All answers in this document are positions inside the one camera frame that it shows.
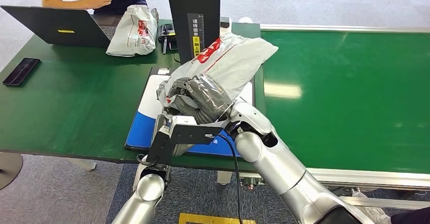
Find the yellow sticker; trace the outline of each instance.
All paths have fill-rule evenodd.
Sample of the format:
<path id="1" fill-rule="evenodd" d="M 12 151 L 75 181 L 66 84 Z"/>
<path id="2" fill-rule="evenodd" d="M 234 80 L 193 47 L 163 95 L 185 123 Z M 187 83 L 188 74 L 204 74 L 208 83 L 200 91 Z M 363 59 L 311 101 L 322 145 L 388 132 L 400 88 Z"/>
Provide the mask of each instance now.
<path id="1" fill-rule="evenodd" d="M 57 30 L 59 33 L 75 33 L 74 30 Z"/>
<path id="2" fill-rule="evenodd" d="M 188 224 L 188 223 L 199 223 L 199 224 L 239 224 L 239 219 L 234 218 L 224 218 L 215 217 L 207 215 L 195 215 L 181 213 L 179 214 L 178 224 Z M 243 220 L 244 224 L 256 224 L 254 220 Z"/>
<path id="3" fill-rule="evenodd" d="M 200 37 L 193 36 L 193 51 L 194 57 L 200 54 Z"/>

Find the green workbench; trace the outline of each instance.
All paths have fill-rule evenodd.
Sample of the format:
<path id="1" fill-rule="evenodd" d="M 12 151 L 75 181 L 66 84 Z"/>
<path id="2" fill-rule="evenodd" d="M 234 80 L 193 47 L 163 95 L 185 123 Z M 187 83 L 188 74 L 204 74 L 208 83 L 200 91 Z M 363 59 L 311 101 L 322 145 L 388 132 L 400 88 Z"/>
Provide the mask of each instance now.
<path id="1" fill-rule="evenodd" d="M 317 179 L 332 172 L 315 168 L 348 179 L 424 173 L 408 179 L 426 179 L 415 185 L 430 187 L 430 32 L 304 26 L 260 32 L 256 24 L 234 24 L 233 32 L 279 47 L 256 75 L 256 107 Z M 116 163 L 135 162 L 136 152 L 123 145 L 151 67 L 177 66 L 159 48 L 118 58 L 34 36 L 0 79 L 24 57 L 42 64 L 24 87 L 0 86 L 0 152 Z M 234 169 L 230 159 L 214 156 L 181 156 L 173 165 Z M 242 161 L 239 167 L 253 171 Z"/>
<path id="2" fill-rule="evenodd" d="M 258 24 L 233 24 L 232 29 L 260 37 Z M 113 57 L 104 48 L 48 45 L 33 36 L 0 73 L 3 81 L 25 57 L 42 61 L 22 88 L 0 86 L 0 152 L 137 162 L 139 152 L 124 149 L 128 131 L 151 67 L 179 66 L 173 56 L 157 47 L 146 56 Z M 264 104 L 262 70 L 256 104 Z M 226 158 L 209 156 L 177 157 L 173 165 L 234 168 Z"/>
<path id="3" fill-rule="evenodd" d="M 262 38 L 279 47 L 264 65 L 266 116 L 307 167 L 430 173 L 430 34 Z"/>

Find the table leg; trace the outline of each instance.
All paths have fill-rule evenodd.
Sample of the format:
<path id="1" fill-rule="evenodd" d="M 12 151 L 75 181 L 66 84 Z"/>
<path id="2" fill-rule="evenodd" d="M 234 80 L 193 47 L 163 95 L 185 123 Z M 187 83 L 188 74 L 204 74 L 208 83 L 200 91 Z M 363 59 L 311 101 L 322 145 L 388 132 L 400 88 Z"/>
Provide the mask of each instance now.
<path id="1" fill-rule="evenodd" d="M 226 185 L 230 183 L 232 172 L 217 171 L 217 183 Z"/>
<path id="2" fill-rule="evenodd" d="M 88 171 L 92 171 L 96 167 L 96 163 L 91 160 L 86 159 L 76 159 L 76 158 L 67 158 L 70 162 L 77 165 L 78 167 L 82 167 Z"/>
<path id="3" fill-rule="evenodd" d="M 15 153 L 0 153 L 0 190 L 18 176 L 22 168 L 22 156 Z"/>

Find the white plastic bag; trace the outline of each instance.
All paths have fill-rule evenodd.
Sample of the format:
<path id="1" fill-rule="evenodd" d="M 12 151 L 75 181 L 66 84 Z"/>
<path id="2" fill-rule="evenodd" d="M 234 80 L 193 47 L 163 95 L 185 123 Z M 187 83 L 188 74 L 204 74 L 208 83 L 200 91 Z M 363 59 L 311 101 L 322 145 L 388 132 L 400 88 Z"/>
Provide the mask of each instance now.
<path id="1" fill-rule="evenodd" d="M 147 55 L 155 49 L 157 19 L 146 5 L 130 5 L 118 23 L 106 53 L 133 57 Z"/>
<path id="2" fill-rule="evenodd" d="M 197 57 L 177 68 L 167 82 L 162 82 L 157 98 L 163 107 L 175 107 L 173 102 L 176 96 L 168 97 L 173 82 L 204 73 L 218 82 L 234 100 L 261 64 L 277 50 L 278 47 L 261 38 L 250 39 L 225 33 Z M 187 104 L 193 105 L 191 98 Z"/>

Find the smartphone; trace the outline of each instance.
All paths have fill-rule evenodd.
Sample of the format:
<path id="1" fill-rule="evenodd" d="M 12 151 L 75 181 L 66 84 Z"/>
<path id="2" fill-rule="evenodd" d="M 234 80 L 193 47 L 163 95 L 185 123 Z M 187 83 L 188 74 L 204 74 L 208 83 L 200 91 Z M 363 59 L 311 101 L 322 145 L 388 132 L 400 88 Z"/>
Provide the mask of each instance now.
<path id="1" fill-rule="evenodd" d="M 40 63 L 37 58 L 24 58 L 3 81 L 5 86 L 20 86 Z"/>

